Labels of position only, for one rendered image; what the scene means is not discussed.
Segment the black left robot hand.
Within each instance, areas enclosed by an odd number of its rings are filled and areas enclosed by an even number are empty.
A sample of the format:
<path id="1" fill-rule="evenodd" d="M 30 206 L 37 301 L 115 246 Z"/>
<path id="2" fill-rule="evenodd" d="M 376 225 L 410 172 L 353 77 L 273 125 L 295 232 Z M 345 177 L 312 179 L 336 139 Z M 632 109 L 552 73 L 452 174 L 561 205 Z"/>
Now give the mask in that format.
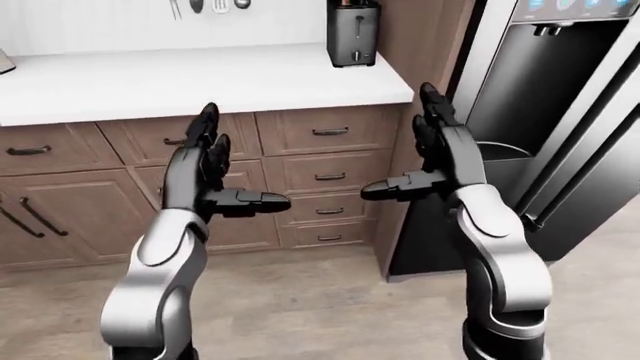
<path id="1" fill-rule="evenodd" d="M 204 221 L 214 215 L 251 218 L 289 210 L 291 202 L 282 194 L 225 187 L 232 143 L 218 132 L 219 121 L 219 109 L 212 102 L 192 119 L 186 143 L 174 151 L 167 166 L 161 208 L 188 210 Z"/>

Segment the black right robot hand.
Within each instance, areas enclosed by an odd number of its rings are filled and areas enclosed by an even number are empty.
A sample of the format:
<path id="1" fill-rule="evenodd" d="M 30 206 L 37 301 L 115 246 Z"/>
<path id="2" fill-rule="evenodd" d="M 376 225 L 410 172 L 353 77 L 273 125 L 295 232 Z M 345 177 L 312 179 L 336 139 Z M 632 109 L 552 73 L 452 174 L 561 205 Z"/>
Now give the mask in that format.
<path id="1" fill-rule="evenodd" d="M 420 170 L 374 182 L 360 191 L 362 200 L 422 200 L 431 194 L 446 199 L 455 191 L 486 182 L 482 155 L 471 132 L 455 119 L 455 108 L 431 83 L 419 89 L 423 113 L 412 119 Z"/>

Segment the black metal toaster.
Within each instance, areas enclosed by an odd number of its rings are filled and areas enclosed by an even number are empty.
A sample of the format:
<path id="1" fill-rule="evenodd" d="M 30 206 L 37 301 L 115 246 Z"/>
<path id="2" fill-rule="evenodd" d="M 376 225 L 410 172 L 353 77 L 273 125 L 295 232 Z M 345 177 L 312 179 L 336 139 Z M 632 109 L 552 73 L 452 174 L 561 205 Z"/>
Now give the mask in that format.
<path id="1" fill-rule="evenodd" d="M 381 5 L 377 0 L 327 0 L 326 50 L 334 68 L 376 63 Z M 355 17 L 364 17 L 355 38 Z"/>

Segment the black stainless steel refrigerator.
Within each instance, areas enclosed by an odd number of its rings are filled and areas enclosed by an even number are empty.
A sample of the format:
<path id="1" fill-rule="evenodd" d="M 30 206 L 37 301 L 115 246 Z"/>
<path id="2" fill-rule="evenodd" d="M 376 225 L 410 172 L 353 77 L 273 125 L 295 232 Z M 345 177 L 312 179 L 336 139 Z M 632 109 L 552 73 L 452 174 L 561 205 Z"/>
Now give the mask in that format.
<path id="1" fill-rule="evenodd" d="M 484 159 L 487 180 L 514 211 L 544 167 L 551 136 L 629 26 L 640 0 L 476 0 L 446 95 Z M 556 263 L 640 193 L 640 119 L 537 232 Z"/>

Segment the tall brown wooden side panel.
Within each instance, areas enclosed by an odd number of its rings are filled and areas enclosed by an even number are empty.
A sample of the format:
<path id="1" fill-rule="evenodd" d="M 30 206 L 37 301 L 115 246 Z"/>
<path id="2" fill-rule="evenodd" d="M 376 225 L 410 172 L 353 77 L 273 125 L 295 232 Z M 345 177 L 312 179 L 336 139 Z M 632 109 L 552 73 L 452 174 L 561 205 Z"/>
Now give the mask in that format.
<path id="1" fill-rule="evenodd" d="M 382 0 L 379 50 L 415 92 L 402 108 L 389 175 L 417 170 L 422 158 L 415 151 L 412 117 L 422 113 L 419 88 L 429 82 L 444 94 L 476 0 Z M 389 278 L 391 260 L 409 203 L 383 201 L 372 247 L 383 279 Z"/>

